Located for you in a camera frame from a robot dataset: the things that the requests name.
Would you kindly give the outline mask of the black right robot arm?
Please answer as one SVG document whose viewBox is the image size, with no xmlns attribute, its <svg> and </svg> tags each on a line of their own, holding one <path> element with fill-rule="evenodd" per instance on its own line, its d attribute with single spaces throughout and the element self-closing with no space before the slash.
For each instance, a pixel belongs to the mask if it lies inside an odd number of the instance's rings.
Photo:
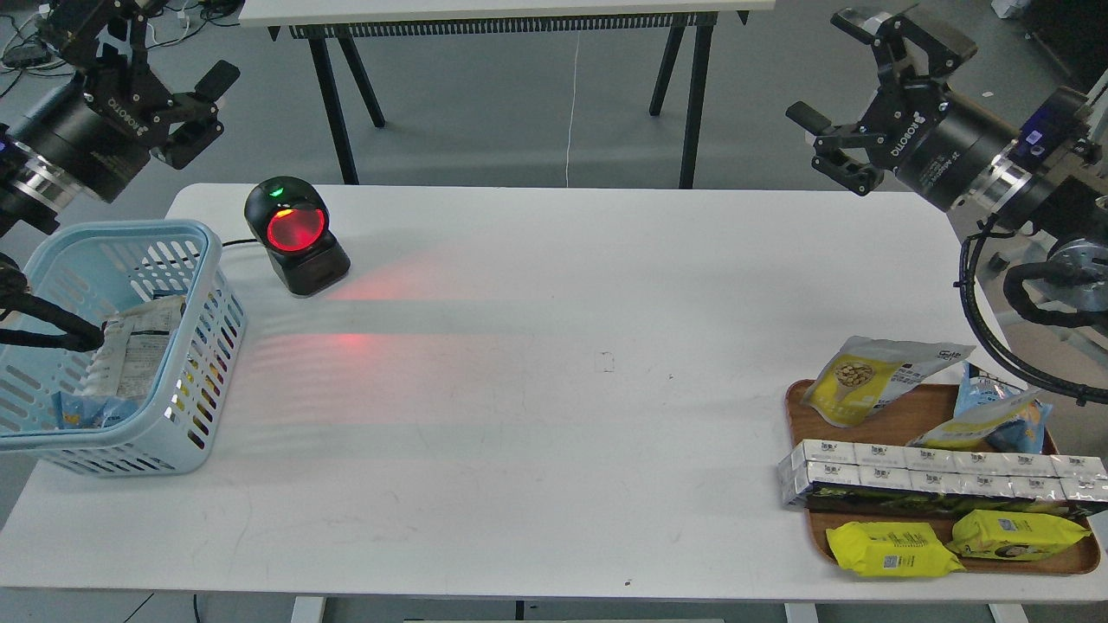
<svg viewBox="0 0 1108 623">
<path fill-rule="evenodd" d="M 977 45 L 923 8 L 845 8 L 831 23 L 870 48 L 879 85 L 854 124 L 787 109 L 814 137 L 812 166 L 861 196 L 890 172 L 935 208 L 976 202 L 1001 228 L 1050 236 L 1044 261 L 1005 273 L 1009 306 L 1034 324 L 1105 327 L 1105 178 L 1084 94 L 1057 88 L 1014 126 L 948 86 Z"/>
</svg>

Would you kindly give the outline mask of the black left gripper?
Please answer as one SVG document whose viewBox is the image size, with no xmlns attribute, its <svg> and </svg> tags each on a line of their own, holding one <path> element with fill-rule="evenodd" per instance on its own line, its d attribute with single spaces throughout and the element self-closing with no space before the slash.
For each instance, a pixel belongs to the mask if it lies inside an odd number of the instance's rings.
<svg viewBox="0 0 1108 623">
<path fill-rule="evenodd" d="M 17 205 L 113 202 L 151 154 L 181 170 L 222 136 L 219 101 L 242 70 L 219 60 L 165 105 L 145 44 L 155 13 L 155 1 L 55 1 L 39 17 L 41 42 L 75 70 L 16 123 Z M 131 51 L 100 52 L 103 31 Z"/>
</svg>

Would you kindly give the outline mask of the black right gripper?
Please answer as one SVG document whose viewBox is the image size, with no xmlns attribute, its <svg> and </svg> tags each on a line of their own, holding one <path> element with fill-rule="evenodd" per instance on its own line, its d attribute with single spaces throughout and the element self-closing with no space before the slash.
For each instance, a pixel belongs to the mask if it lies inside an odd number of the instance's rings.
<svg viewBox="0 0 1108 623">
<path fill-rule="evenodd" d="M 948 78 L 975 57 L 975 43 L 923 7 L 895 13 L 847 7 L 830 23 L 870 48 L 876 95 L 853 124 L 834 124 L 803 101 L 786 118 L 814 137 L 812 168 L 866 196 L 888 172 L 934 208 L 954 208 L 1017 135 L 1014 124 L 948 90 Z"/>
</svg>

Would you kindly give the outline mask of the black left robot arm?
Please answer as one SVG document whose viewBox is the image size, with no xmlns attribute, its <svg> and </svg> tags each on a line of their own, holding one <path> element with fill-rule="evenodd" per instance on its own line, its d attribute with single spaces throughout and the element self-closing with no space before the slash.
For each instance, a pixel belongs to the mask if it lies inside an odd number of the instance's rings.
<svg viewBox="0 0 1108 623">
<path fill-rule="evenodd" d="M 79 194 L 113 202 L 151 159 L 181 170 L 224 133 L 219 99 L 239 79 L 218 61 L 173 93 L 148 63 L 146 30 L 162 1 L 59 1 L 38 21 L 73 68 L 16 126 L 3 127 L 3 231 L 51 234 Z"/>
</svg>

